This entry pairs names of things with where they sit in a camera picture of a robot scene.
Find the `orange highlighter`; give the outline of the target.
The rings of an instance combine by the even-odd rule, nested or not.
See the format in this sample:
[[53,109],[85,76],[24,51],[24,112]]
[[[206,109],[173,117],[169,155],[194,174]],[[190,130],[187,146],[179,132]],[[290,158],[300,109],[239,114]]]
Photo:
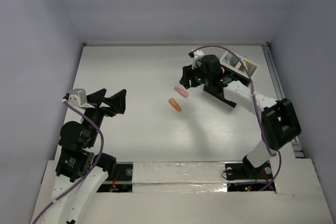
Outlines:
[[177,112],[181,112],[182,109],[180,107],[180,105],[175,101],[175,99],[170,98],[169,99],[169,104],[177,111]]

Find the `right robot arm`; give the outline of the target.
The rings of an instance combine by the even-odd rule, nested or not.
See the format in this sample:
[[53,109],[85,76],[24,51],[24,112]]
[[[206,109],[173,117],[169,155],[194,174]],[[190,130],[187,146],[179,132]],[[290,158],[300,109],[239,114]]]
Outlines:
[[261,140],[243,158],[241,166],[248,178],[258,175],[264,163],[301,133],[296,111],[289,99],[276,100],[255,92],[250,80],[221,65],[215,55],[196,57],[194,64],[184,66],[180,84],[186,89],[203,85],[211,95],[226,104],[239,105],[256,116]]

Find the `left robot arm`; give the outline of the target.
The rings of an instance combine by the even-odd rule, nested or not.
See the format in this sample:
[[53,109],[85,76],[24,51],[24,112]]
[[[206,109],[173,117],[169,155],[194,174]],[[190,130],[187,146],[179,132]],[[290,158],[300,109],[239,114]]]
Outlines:
[[125,113],[127,91],[108,98],[106,92],[86,94],[85,89],[72,89],[63,97],[63,104],[81,116],[81,121],[61,127],[51,200],[33,223],[81,223],[102,183],[118,175],[117,159],[103,152],[100,127],[105,117]]

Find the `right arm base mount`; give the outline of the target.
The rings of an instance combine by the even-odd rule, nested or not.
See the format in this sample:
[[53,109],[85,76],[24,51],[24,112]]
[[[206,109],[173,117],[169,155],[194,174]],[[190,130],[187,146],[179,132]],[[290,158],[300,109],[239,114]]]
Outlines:
[[270,162],[253,171],[245,169],[243,163],[226,163],[221,174],[227,182],[228,192],[275,191]]

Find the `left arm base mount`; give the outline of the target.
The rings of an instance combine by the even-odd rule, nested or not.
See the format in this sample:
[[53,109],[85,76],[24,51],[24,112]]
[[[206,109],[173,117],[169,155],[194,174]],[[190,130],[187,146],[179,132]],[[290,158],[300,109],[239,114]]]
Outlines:
[[116,173],[108,177],[98,188],[98,193],[131,193],[133,187],[133,163],[117,163]]

